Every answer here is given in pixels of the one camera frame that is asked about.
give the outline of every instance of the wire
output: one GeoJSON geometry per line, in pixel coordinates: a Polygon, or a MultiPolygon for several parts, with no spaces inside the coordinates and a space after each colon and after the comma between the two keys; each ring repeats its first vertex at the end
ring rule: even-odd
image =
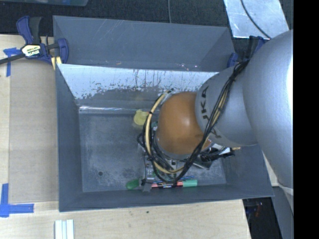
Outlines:
{"type": "Polygon", "coordinates": [[[171,23],[171,16],[170,16],[170,0],[167,0],[167,7],[168,7],[168,18],[169,18],[169,22],[171,23]]]}
{"type": "Polygon", "coordinates": [[[243,0],[240,0],[240,2],[241,2],[241,5],[243,6],[243,8],[244,8],[244,10],[245,10],[245,12],[246,12],[246,14],[247,14],[247,16],[250,18],[251,22],[255,25],[255,27],[257,27],[258,30],[261,31],[264,36],[266,36],[268,39],[271,39],[271,37],[270,37],[268,34],[266,34],[266,33],[259,27],[259,25],[257,25],[257,23],[253,20],[253,18],[251,17],[251,15],[249,14],[247,8],[246,8],[245,5],[244,5],[244,1],[243,1],[243,0]]]}

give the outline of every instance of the wooden table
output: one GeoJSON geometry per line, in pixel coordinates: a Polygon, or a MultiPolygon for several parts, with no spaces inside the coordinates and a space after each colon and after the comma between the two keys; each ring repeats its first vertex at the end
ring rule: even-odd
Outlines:
{"type": "MultiPolygon", "coordinates": [[[[3,49],[23,44],[20,36],[0,35],[3,49]]],[[[0,65],[0,184],[9,172],[10,77],[0,65]]],[[[74,220],[76,239],[181,238],[250,239],[243,202],[110,209],[60,213],[58,202],[39,202],[33,214],[0,218],[0,239],[52,239],[55,220],[74,220]]]]}

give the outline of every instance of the pen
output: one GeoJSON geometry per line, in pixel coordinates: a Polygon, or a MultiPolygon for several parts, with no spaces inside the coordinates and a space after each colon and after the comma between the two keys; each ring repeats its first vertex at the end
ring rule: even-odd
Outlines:
{"type": "MultiPolygon", "coordinates": [[[[188,179],[191,179],[191,178],[194,178],[194,176],[192,175],[192,176],[181,177],[180,180],[188,180],[188,179]]],[[[154,181],[153,183],[161,183],[161,182],[163,182],[163,181],[154,181]]]]}
{"type": "Polygon", "coordinates": [[[176,183],[153,183],[152,188],[166,189],[166,188],[176,188],[176,187],[196,187],[197,180],[185,180],[178,181],[176,183]]]}

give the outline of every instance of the dark floor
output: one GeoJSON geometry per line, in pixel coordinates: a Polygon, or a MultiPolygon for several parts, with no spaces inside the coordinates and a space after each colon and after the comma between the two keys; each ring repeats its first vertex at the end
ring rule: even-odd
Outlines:
{"type": "MultiPolygon", "coordinates": [[[[290,29],[293,0],[280,0],[290,29]]],[[[223,0],[170,0],[172,23],[229,26],[223,0]]],[[[0,1],[0,33],[17,33],[16,21],[25,15],[42,16],[40,35],[53,36],[52,15],[169,22],[167,0],[89,0],[85,7],[0,1]]],[[[247,39],[233,39],[236,52],[247,49],[247,39]]],[[[252,239],[280,239],[270,198],[244,200],[252,239]]]]}

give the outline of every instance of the gray box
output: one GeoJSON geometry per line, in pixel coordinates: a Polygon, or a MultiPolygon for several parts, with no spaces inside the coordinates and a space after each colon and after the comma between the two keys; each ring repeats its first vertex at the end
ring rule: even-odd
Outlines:
{"type": "Polygon", "coordinates": [[[60,211],[273,195],[257,145],[209,171],[192,168],[196,188],[125,189],[142,164],[135,111],[149,110],[168,87],[196,91],[225,69],[227,28],[56,16],[54,37],[70,48],[68,64],[56,69],[60,211]]]}

